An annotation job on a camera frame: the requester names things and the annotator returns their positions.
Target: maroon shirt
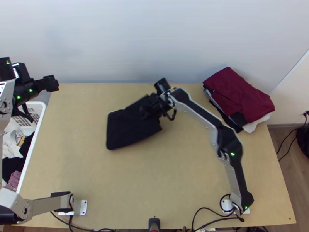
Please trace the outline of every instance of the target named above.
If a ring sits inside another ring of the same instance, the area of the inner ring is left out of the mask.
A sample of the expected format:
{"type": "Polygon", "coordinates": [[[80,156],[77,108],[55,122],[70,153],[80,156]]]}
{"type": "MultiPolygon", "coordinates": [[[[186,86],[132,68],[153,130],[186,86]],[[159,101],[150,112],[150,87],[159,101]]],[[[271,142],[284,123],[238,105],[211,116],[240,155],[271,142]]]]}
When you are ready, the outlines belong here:
{"type": "Polygon", "coordinates": [[[240,112],[251,123],[275,111],[269,95],[252,87],[230,67],[215,73],[203,84],[213,90],[212,98],[227,116],[240,112]]]}

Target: wooden floor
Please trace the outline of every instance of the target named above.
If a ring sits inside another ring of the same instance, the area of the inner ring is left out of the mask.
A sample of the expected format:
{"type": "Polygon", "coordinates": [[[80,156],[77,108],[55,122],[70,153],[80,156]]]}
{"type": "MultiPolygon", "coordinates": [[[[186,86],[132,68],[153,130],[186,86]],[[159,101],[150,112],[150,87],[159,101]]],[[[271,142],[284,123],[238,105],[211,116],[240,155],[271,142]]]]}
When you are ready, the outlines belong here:
{"type": "MultiPolygon", "coordinates": [[[[275,150],[286,135],[294,128],[270,128],[275,150]]],[[[288,150],[291,141],[295,138],[293,132],[284,142],[278,157],[288,150]]],[[[289,154],[280,161],[282,173],[289,191],[297,224],[267,226],[269,232],[308,232],[309,231],[309,159],[301,152],[297,141],[294,141],[289,154]]],[[[126,230],[126,232],[146,232],[146,230],[126,230]]],[[[4,232],[70,232],[68,229],[49,229],[35,227],[6,226],[4,232]]]]}

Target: wooden table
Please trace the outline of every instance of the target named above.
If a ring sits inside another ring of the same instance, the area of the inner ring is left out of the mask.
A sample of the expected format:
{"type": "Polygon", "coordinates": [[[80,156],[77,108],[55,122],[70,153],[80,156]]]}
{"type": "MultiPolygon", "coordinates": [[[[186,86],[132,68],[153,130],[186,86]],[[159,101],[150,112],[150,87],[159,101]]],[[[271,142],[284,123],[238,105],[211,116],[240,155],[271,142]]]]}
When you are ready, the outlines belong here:
{"type": "MultiPolygon", "coordinates": [[[[202,85],[172,85],[184,87],[193,100],[220,117],[202,85]]],[[[21,195],[42,198],[71,191],[88,200],[86,216],[74,217],[73,223],[94,229],[147,229],[154,216],[164,229],[190,228],[198,208],[220,212],[220,197],[230,193],[225,168],[207,130],[184,112],[173,122],[161,118],[163,130],[145,141],[106,149],[108,113],[154,91],[152,84],[61,84],[49,101],[21,195]]],[[[213,227],[296,223],[266,124],[238,136],[248,190],[255,201],[250,215],[242,216],[245,222],[228,220],[213,227]]],[[[201,211],[195,227],[215,219],[217,215],[201,211]]],[[[49,213],[24,225],[67,228],[49,213]]]]}

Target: pink cloth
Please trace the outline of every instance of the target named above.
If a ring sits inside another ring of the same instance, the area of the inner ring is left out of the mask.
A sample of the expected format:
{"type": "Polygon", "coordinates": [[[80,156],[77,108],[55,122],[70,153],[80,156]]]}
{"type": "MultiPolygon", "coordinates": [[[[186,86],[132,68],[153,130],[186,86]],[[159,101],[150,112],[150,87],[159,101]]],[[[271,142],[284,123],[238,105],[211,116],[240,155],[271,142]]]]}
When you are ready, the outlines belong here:
{"type": "Polygon", "coordinates": [[[21,174],[22,173],[19,172],[19,171],[13,172],[11,174],[11,177],[10,177],[7,185],[4,188],[7,188],[11,191],[16,192],[21,174]]]}

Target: laundry basket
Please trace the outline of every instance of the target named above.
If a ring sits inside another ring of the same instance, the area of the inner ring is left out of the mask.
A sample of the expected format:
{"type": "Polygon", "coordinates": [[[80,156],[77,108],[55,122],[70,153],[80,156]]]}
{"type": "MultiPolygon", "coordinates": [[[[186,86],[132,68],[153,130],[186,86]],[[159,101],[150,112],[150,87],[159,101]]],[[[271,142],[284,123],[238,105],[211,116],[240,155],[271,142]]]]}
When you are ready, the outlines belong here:
{"type": "Polygon", "coordinates": [[[9,124],[4,130],[7,133],[12,130],[20,129],[25,136],[29,136],[33,132],[35,132],[33,135],[33,138],[32,138],[32,141],[29,147],[29,151],[27,154],[27,158],[25,161],[25,165],[22,170],[22,174],[21,174],[21,177],[18,183],[18,187],[16,190],[17,193],[19,193],[20,188],[22,186],[22,182],[24,180],[24,176],[27,171],[27,167],[28,167],[28,164],[31,158],[34,144],[36,142],[37,132],[40,129],[40,125],[41,125],[41,122],[42,122],[42,119],[43,119],[43,116],[46,110],[46,105],[43,102],[27,102],[26,105],[29,110],[29,113],[31,113],[31,116],[34,119],[33,123],[29,122],[28,119],[25,119],[24,117],[21,117],[21,116],[11,117],[9,124]]]}

